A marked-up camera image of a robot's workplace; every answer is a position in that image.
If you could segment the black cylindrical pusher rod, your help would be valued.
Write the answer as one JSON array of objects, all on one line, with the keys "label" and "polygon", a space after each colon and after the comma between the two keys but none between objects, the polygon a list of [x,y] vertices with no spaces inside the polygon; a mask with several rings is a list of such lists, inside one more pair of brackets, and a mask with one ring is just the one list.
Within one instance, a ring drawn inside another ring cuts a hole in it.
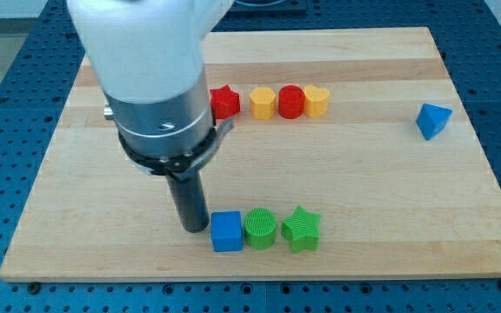
[{"label": "black cylindrical pusher rod", "polygon": [[199,173],[189,174],[183,180],[167,176],[167,182],[183,228],[190,233],[204,230],[210,217]]}]

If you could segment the black clamp ring mount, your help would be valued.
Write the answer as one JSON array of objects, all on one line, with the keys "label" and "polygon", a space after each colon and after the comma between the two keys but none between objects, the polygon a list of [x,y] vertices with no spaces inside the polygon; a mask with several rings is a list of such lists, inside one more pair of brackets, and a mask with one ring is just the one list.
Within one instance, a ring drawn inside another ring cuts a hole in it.
[{"label": "black clamp ring mount", "polygon": [[233,117],[224,119],[217,127],[212,127],[206,138],[195,148],[178,156],[150,157],[135,152],[121,134],[119,142],[126,156],[146,175],[170,176],[184,181],[197,174],[217,153],[224,137],[234,128]]}]

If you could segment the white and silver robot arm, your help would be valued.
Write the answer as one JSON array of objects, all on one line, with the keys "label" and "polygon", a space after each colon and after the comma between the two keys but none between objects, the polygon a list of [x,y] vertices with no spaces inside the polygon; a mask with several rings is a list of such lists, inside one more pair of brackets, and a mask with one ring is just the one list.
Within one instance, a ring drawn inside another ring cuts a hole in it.
[{"label": "white and silver robot arm", "polygon": [[66,4],[125,153],[141,170],[166,177],[185,230],[204,230],[199,171],[234,122],[215,123],[202,43],[233,0]]}]

